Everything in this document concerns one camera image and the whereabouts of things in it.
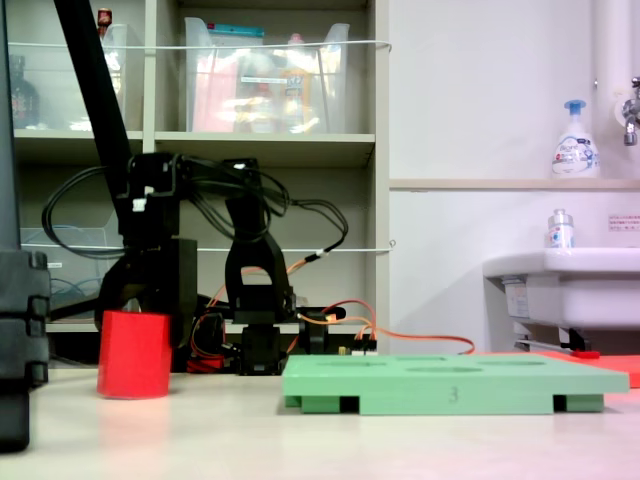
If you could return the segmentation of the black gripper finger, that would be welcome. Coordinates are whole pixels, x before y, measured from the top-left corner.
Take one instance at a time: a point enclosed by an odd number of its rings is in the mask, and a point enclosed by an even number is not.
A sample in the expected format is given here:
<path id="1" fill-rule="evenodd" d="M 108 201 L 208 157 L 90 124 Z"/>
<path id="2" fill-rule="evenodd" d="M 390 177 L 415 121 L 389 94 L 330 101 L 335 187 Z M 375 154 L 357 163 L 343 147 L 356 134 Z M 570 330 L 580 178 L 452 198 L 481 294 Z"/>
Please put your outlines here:
<path id="1" fill-rule="evenodd" d="M 169 243 L 169 314 L 172 348 L 188 340 L 198 302 L 197 242 L 172 239 Z"/>
<path id="2" fill-rule="evenodd" d="M 106 273 L 94 309 L 94 324 L 101 325 L 106 311 L 123 311 L 135 300 L 139 312 L 151 310 L 151 294 L 146 269 L 151 260 L 147 251 L 128 252 Z"/>

